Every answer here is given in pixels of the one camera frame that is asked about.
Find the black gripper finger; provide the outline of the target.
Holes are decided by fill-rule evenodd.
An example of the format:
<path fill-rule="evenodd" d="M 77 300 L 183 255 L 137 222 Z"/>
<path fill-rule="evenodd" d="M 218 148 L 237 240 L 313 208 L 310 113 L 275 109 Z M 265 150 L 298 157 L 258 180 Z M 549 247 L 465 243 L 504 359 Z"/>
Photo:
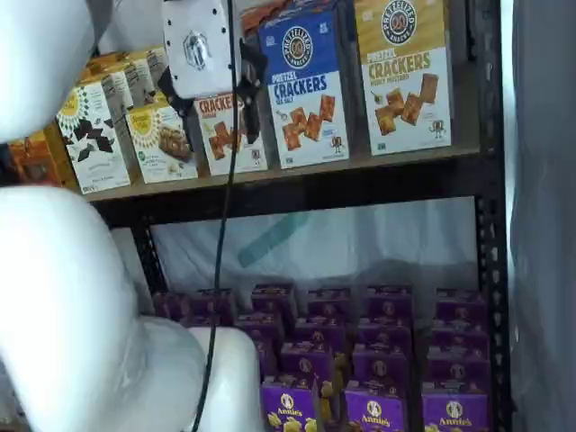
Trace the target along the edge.
<path fill-rule="evenodd" d="M 193 145 L 190 113 L 193 110 L 194 98 L 187 93 L 184 78 L 166 67 L 157 81 L 157 86 L 182 120 L 184 135 L 188 143 Z"/>
<path fill-rule="evenodd" d="M 240 119 L 240 132 L 247 137 L 247 143 L 253 144 L 260 134 L 260 120 L 257 107 L 257 96 L 265 80 L 266 55 L 256 46 L 244 40 L 239 41 L 241 57 L 241 75 L 238 84 L 238 95 L 243 103 Z"/>

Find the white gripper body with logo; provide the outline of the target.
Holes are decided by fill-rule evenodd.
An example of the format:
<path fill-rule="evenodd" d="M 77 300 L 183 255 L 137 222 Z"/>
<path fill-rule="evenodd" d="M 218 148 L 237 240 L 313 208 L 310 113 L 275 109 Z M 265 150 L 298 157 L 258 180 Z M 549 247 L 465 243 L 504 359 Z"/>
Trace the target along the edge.
<path fill-rule="evenodd" d="M 162 4 L 171 81 L 181 98 L 229 93 L 238 82 L 238 8 L 233 1 Z"/>

